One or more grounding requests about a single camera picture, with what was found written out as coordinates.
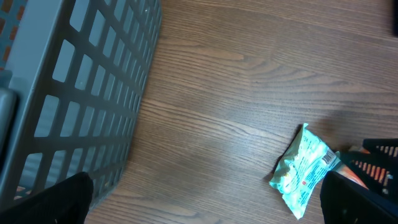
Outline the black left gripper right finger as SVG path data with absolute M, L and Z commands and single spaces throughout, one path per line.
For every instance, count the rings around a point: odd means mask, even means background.
M 325 224 L 397 224 L 397 205 L 337 172 L 329 171 L 320 192 Z

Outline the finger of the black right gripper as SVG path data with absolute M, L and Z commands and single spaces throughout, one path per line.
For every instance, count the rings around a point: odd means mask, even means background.
M 363 147 L 371 154 L 397 158 L 398 139 L 364 139 Z
M 384 152 L 343 152 L 341 161 L 365 186 L 390 201 L 397 201 L 397 157 Z

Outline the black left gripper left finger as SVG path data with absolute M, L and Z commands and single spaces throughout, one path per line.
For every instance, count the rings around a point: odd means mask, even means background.
M 7 223 L 84 223 L 93 199 L 93 180 L 80 172 L 1 212 Z

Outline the orange snack packet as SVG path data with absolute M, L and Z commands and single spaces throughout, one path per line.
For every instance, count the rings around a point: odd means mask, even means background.
M 366 153 L 369 154 L 369 151 L 365 149 L 364 147 L 359 147 L 359 146 L 351 146 L 349 149 L 342 150 L 336 153 L 338 157 L 341 156 L 343 152 L 361 152 L 361 153 Z M 364 187 L 365 189 L 368 189 L 366 184 L 343 162 L 340 162 L 336 167 L 335 171 L 342 176 L 348 178 L 349 180 L 355 182 L 356 184 Z

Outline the teal snack packet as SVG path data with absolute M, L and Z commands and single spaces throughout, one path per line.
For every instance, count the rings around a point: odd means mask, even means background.
M 340 163 L 338 156 L 307 126 L 302 125 L 269 182 L 298 220 L 304 216 L 315 186 Z

